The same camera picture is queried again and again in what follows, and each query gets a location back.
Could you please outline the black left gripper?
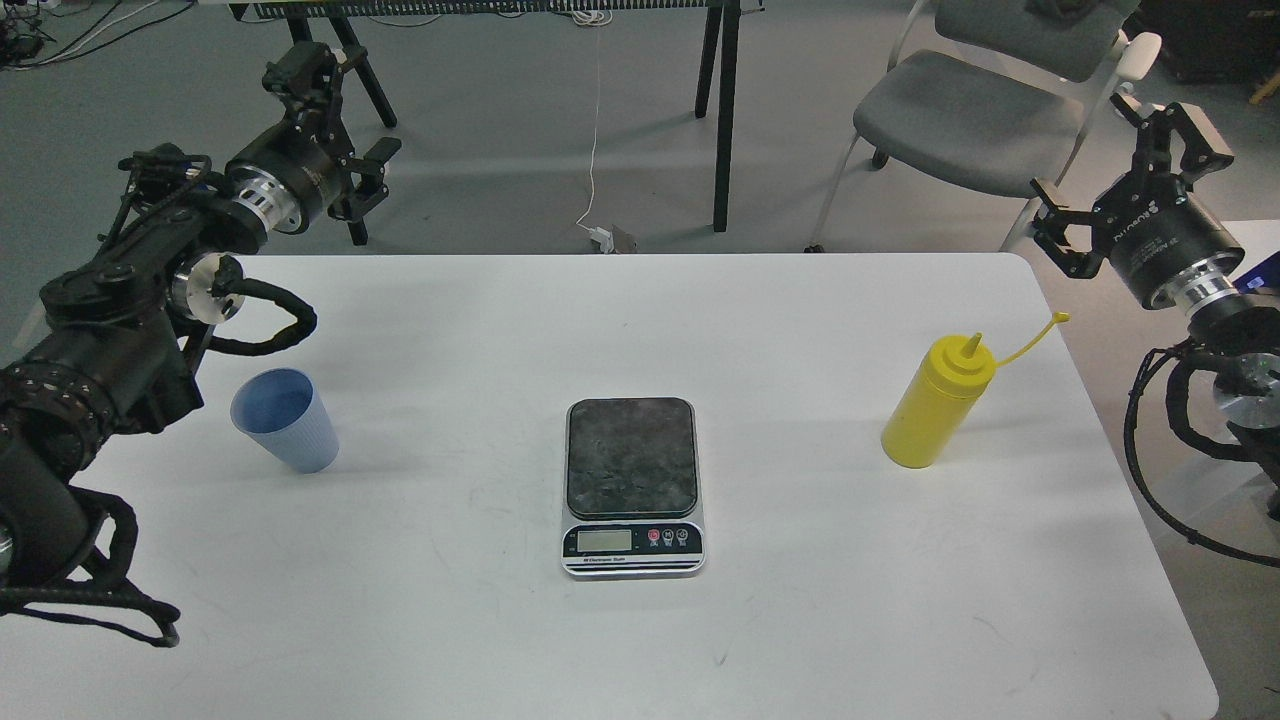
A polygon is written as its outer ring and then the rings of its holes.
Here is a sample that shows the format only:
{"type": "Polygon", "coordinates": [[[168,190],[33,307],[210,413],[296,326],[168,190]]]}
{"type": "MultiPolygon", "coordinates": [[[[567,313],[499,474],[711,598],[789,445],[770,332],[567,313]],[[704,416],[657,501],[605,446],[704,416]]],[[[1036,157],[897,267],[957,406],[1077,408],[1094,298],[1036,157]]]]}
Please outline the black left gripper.
{"type": "Polygon", "coordinates": [[[389,195],[387,165],[402,149],[380,137],[361,158],[342,120],[343,83],[353,59],[343,49],[298,41],[268,64],[262,87],[284,117],[225,167],[234,200],[269,231],[301,234],[320,217],[362,222],[389,195]]]}

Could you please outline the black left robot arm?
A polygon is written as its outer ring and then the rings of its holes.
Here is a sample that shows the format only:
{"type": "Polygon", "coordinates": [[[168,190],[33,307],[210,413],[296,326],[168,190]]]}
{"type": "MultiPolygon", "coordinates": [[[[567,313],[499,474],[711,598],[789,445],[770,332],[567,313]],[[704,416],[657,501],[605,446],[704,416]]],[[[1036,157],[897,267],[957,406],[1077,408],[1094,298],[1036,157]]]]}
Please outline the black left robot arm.
{"type": "Polygon", "coordinates": [[[41,288],[50,332],[3,370],[4,614],[83,625],[72,607],[134,610],[157,634],[125,635],[178,643],[179,610],[128,578],[134,510],[72,478],[109,438],[155,434],[200,409],[207,351],[270,355],[315,332],[310,305],[244,277],[238,256],[320,217],[367,242],[364,219],[389,193],[401,142],[355,151],[340,117],[351,70],[369,70],[364,46],[298,41],[262,77],[283,118],[224,170],[172,143],[120,161],[125,191],[110,231],[90,261],[41,288]]]}

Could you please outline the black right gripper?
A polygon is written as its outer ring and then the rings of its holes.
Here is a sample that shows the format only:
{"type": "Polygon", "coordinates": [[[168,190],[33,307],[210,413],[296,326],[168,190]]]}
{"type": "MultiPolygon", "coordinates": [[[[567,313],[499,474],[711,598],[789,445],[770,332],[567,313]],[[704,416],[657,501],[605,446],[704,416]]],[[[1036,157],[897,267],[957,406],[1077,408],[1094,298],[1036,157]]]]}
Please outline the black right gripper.
{"type": "Polygon", "coordinates": [[[1201,311],[1238,295],[1229,275],[1244,250],[1190,196],[1197,181],[1235,161],[1234,151],[1197,105],[1143,110],[1137,97],[1121,92],[1110,102],[1137,129],[1132,169],[1119,182],[1123,190],[1079,210],[1066,205],[1053,182],[1032,178],[1042,208],[1030,220],[1030,237],[1070,279],[1096,278],[1106,256],[1146,310],[1201,311]],[[1073,225],[1096,228],[1096,250],[1070,245],[1073,225]]]}

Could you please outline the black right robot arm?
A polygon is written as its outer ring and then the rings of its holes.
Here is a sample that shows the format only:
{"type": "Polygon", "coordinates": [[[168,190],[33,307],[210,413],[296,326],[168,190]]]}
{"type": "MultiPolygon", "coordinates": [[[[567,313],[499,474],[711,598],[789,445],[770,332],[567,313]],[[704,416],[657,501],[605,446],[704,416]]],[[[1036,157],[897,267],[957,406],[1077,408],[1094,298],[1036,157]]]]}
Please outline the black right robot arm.
{"type": "Polygon", "coordinates": [[[1155,515],[1188,543],[1276,568],[1271,555],[1225,544],[1175,518],[1148,487],[1135,439],[1146,388],[1167,368],[1171,432],[1207,457],[1254,464],[1277,479],[1277,292],[1231,281],[1245,251],[1194,195],[1198,179],[1231,165],[1233,151],[1198,106],[1144,109],[1124,92],[1110,102],[1135,129],[1130,169],[1087,209],[1068,206],[1053,183],[1032,181],[1042,202],[1032,237],[1065,277],[1091,279],[1108,264],[1143,309],[1185,315],[1187,338],[1148,351],[1129,391],[1128,470],[1155,515]]]}

